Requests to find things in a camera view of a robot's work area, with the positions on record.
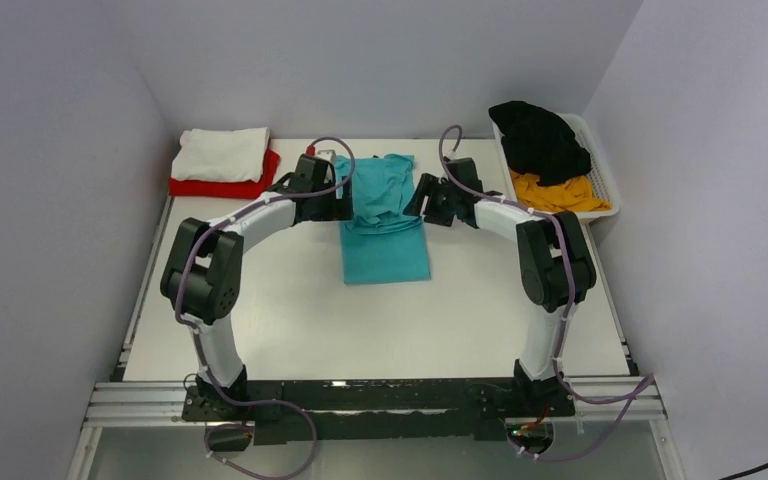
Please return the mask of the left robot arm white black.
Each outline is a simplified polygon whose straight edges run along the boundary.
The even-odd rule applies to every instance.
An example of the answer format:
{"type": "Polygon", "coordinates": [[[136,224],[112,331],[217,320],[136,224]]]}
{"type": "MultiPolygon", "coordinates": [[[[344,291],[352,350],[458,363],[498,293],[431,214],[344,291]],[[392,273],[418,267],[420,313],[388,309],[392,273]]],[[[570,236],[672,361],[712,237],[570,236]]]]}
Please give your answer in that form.
{"type": "Polygon", "coordinates": [[[160,292],[191,335],[199,389],[224,420],[247,406],[247,370],[236,347],[232,311],[241,296],[244,255],[270,236],[305,222],[347,221],[351,180],[336,173],[332,150],[308,149],[294,171],[251,204],[210,221],[187,218],[176,232],[160,292]]]}

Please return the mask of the teal t shirt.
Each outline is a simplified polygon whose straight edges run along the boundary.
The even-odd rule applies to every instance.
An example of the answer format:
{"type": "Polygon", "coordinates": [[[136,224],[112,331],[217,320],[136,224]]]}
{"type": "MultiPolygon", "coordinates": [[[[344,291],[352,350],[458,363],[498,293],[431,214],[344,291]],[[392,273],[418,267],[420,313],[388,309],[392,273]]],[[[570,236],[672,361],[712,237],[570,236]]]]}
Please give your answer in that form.
{"type": "Polygon", "coordinates": [[[412,155],[350,160],[337,174],[351,175],[353,217],[340,224],[343,280],[347,285],[426,281],[431,266],[422,220],[403,213],[415,193],[412,155]]]}

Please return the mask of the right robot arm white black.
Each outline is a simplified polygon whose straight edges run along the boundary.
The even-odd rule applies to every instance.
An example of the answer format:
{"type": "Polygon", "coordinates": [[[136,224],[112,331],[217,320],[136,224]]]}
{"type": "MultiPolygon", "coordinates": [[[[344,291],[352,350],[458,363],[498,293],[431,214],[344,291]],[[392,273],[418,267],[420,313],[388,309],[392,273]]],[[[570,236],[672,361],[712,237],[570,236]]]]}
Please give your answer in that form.
{"type": "Polygon", "coordinates": [[[562,373],[569,322],[597,280],[582,226],[573,212],[549,214],[484,190],[470,158],[445,158],[443,167],[442,177],[421,175],[403,212],[445,227],[460,220],[515,244],[522,288],[543,312],[528,327],[510,392],[517,411],[534,415],[569,387],[562,373]]]}

